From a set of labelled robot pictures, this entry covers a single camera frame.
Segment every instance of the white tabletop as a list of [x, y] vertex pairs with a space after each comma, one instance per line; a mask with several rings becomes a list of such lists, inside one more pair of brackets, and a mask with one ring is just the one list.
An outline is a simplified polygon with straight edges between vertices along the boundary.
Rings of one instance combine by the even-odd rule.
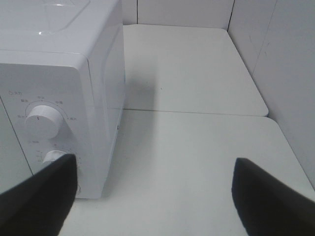
[[127, 109], [266, 116], [223, 29], [124, 26]]
[[124, 111], [103, 198], [76, 200], [60, 235], [244, 236], [231, 195], [237, 157], [315, 200], [268, 118]]

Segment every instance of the white microwave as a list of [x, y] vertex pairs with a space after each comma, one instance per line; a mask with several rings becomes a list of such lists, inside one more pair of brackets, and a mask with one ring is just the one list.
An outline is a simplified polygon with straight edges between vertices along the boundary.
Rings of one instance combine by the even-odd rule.
[[1, 1], [0, 96], [33, 174], [74, 153], [77, 197], [101, 196], [125, 80], [121, 0]]

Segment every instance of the microwave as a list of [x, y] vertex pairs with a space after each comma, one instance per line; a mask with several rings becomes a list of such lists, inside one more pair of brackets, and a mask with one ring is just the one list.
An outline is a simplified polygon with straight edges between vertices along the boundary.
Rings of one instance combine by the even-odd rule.
[[99, 198], [125, 99], [121, 0], [3, 0], [0, 97], [31, 172], [77, 158]]

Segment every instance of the white knob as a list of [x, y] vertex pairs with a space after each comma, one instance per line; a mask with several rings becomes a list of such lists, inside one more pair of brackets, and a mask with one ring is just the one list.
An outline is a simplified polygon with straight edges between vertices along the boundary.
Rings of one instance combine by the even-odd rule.
[[46, 105], [34, 107], [25, 120], [30, 134], [42, 139], [55, 137], [63, 124], [63, 117], [55, 108]]
[[49, 151], [43, 161], [43, 164], [45, 166], [49, 165], [50, 163], [52, 163], [53, 161], [56, 161], [59, 157], [62, 157], [63, 155], [67, 154], [64, 151], [59, 151], [59, 150], [52, 150]]

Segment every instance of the power level dial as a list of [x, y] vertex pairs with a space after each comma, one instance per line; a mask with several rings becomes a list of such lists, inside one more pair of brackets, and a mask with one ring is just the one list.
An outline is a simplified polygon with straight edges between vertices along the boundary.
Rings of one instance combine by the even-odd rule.
[[27, 131], [41, 139], [54, 138], [63, 124], [63, 116], [47, 105], [34, 107], [25, 120]]

